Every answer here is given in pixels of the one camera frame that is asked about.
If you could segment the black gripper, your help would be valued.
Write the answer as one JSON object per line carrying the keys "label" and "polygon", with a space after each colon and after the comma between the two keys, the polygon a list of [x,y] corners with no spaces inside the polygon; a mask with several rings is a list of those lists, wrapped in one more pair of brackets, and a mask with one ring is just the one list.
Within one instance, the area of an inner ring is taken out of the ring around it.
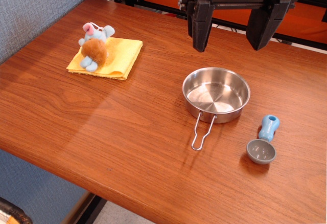
{"label": "black gripper", "polygon": [[255,50],[265,47],[297,0],[179,0],[186,11],[193,48],[204,52],[212,28],[214,9],[251,9],[246,37]]}

